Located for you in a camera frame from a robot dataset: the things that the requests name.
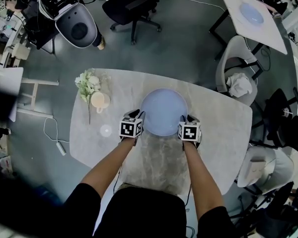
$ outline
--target cup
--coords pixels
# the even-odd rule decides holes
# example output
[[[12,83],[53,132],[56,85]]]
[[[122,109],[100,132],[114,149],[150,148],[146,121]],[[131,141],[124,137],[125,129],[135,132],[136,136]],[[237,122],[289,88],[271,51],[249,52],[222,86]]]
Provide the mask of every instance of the cup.
[[[91,104],[96,107],[96,111],[100,114],[110,104],[110,98],[107,94],[95,92],[90,98]]]

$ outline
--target white cable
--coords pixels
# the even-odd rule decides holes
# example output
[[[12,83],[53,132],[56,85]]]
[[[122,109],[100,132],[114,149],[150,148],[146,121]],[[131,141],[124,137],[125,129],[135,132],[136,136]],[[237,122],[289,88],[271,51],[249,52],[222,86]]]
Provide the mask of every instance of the white cable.
[[[244,37],[244,39],[245,39],[245,43],[246,43],[248,49],[250,50],[249,45],[247,43],[247,39],[245,37]],[[253,70],[252,66],[250,66],[250,69],[253,71],[254,74],[256,74],[256,72]]]
[[[215,4],[211,4],[211,3],[207,3],[207,2],[199,2],[199,1],[195,1],[195,0],[189,0],[189,1],[198,2],[198,3],[202,3],[202,4],[206,4],[206,5],[211,5],[211,6],[215,6],[215,7],[220,8],[222,11],[225,11],[222,7],[220,7],[218,5],[215,5]]]
[[[55,123],[56,123],[56,139],[52,139],[52,138],[51,138],[48,134],[46,134],[46,132],[45,132],[45,123],[46,123],[46,120],[47,120],[47,119],[52,119],[52,120],[54,120]],[[45,119],[45,121],[44,121],[44,127],[43,127],[43,132],[44,132],[44,134],[45,134],[49,139],[51,139],[52,141],[69,143],[69,141],[59,140],[59,139],[58,139],[58,136],[59,136],[58,122],[57,122],[54,118],[49,118],[49,117],[47,117],[47,118]]]

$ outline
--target gray floor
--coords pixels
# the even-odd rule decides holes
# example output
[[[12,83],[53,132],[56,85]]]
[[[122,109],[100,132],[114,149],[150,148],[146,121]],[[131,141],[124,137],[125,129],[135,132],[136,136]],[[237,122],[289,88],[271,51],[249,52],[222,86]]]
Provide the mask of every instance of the gray floor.
[[[226,8],[223,0],[198,0]],[[57,57],[41,50],[32,49],[26,61],[24,76],[43,80],[59,80],[59,86],[39,86],[37,111],[53,113],[59,124],[59,139],[68,140],[70,123],[77,88],[74,84],[84,70],[94,68],[113,68],[134,70],[168,76],[215,89],[215,55],[221,50],[218,41],[209,33],[209,28],[220,17],[222,10],[210,5],[185,0],[161,0],[157,13],[151,16],[161,24],[158,33],[152,26],[137,25],[137,44],[130,45],[131,26],[117,27],[112,32],[112,24],[102,10],[102,1],[87,5],[101,33],[106,39],[106,48],[99,51],[95,47],[76,49],[60,35],[56,38]],[[217,30],[228,41],[235,35],[233,24],[227,18]],[[248,42],[250,47],[255,43]],[[287,56],[271,50],[271,70],[264,72],[258,81],[257,101],[264,100],[278,88],[282,88],[288,98],[292,88],[297,85],[296,72],[290,45],[286,42]],[[260,52],[256,55],[265,68],[268,59]],[[254,122],[258,120],[254,110]],[[44,118],[17,114],[9,141],[9,151],[13,165],[26,180],[33,185],[44,184],[65,200],[90,168],[70,156],[69,144],[62,143],[67,154],[63,157],[43,133]],[[55,124],[49,120],[47,133],[55,136]],[[239,210],[238,195],[244,190],[235,184],[224,196],[228,211]],[[190,198],[188,225],[197,228],[194,202]]]

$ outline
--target blue plate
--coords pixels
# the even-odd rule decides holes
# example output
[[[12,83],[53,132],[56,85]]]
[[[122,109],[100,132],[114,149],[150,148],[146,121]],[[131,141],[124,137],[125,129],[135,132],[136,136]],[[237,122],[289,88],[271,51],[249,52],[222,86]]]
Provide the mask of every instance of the blue plate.
[[[253,25],[260,26],[264,23],[264,18],[260,12],[249,3],[242,3],[239,7],[243,16]]]
[[[143,100],[141,111],[146,112],[144,128],[158,136],[170,136],[178,131],[180,117],[187,117],[184,98],[171,89],[156,89]]]

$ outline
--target white tabletop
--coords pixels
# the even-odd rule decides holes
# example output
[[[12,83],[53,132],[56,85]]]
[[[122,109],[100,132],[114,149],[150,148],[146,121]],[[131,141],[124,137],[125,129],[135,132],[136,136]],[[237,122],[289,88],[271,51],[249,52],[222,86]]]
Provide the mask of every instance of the white tabletop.
[[[247,151],[252,109],[225,95],[180,80],[134,71],[96,69],[96,76],[107,74],[111,103],[101,114],[91,107],[88,124],[87,104],[76,97],[70,131],[71,155],[94,167],[119,143],[118,126],[124,113],[140,108],[142,100],[158,88],[176,90],[186,100],[188,112],[201,121],[199,153],[209,172],[225,194],[234,182]],[[109,125],[112,134],[100,133]],[[158,137],[146,130],[126,158],[120,179],[140,187],[187,194],[190,178],[182,142],[177,135]]]
[[[3,68],[0,69],[0,91],[7,94],[18,96],[22,81],[23,68]],[[16,102],[14,103],[10,112],[9,118],[15,121],[16,118]]]
[[[287,55],[283,38],[266,6],[257,0],[224,0],[238,35],[267,45]],[[261,26],[251,24],[240,12],[240,5],[245,2],[255,7],[263,16]]]

